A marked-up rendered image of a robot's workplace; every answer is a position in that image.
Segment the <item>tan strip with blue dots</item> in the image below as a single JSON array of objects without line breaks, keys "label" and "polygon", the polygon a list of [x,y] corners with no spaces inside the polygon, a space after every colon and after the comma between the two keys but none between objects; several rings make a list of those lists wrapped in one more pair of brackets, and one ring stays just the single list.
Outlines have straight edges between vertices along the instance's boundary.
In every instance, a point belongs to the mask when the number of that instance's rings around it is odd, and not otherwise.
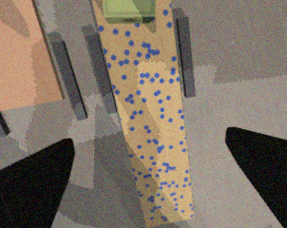
[{"label": "tan strip with blue dots", "polygon": [[146,228],[194,218],[171,0],[150,23],[121,24],[91,1]]}]

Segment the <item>light green letter cube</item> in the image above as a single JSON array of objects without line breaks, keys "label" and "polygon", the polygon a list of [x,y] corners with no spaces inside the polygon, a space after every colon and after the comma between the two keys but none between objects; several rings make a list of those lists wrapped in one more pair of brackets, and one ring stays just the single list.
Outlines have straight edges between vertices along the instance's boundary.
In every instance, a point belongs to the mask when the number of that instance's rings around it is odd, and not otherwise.
[{"label": "light green letter cube", "polygon": [[156,0],[103,0],[109,24],[150,23],[156,17]]}]

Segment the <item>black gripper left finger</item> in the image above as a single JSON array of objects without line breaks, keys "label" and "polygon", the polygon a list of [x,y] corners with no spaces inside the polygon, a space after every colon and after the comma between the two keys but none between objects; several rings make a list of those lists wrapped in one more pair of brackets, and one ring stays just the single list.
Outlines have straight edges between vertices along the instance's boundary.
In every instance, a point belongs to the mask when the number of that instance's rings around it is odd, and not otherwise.
[{"label": "black gripper left finger", "polygon": [[0,169],[0,228],[51,228],[75,156],[62,139]]}]

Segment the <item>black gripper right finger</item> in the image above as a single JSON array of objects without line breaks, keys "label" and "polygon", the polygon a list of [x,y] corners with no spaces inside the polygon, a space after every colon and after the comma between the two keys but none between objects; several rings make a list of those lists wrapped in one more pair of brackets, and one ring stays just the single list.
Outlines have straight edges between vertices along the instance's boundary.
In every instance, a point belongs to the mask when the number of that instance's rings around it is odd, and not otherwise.
[{"label": "black gripper right finger", "polygon": [[228,127],[225,143],[239,169],[287,228],[287,140]]}]

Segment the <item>peach flat strip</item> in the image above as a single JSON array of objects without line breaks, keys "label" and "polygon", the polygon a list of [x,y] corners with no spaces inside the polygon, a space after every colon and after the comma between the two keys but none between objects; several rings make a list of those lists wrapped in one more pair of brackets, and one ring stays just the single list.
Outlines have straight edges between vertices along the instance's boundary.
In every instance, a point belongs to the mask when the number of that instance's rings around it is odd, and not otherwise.
[{"label": "peach flat strip", "polygon": [[0,111],[65,98],[34,0],[0,0]]}]

